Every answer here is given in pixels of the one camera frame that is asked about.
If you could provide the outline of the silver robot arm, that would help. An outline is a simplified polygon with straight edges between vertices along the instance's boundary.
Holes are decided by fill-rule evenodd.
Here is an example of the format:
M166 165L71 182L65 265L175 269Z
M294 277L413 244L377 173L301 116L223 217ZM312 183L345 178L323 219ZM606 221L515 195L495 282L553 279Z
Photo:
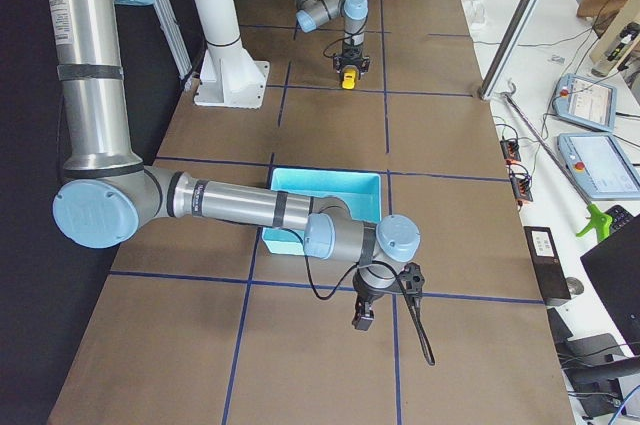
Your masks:
M108 249L160 219L194 217L281 230L306 259L346 266L356 293L353 324L397 295L411 319L424 283L414 256L418 227L407 217L355 219L337 197L313 197L198 179L157 163L185 85L208 110L255 111L269 66L244 48L233 0L48 0L61 86L59 188L52 216L78 245Z
M341 51L331 56L341 87L353 90L370 66L364 54L364 35L369 16L368 0L294 0L300 29L310 33L330 21L344 20Z

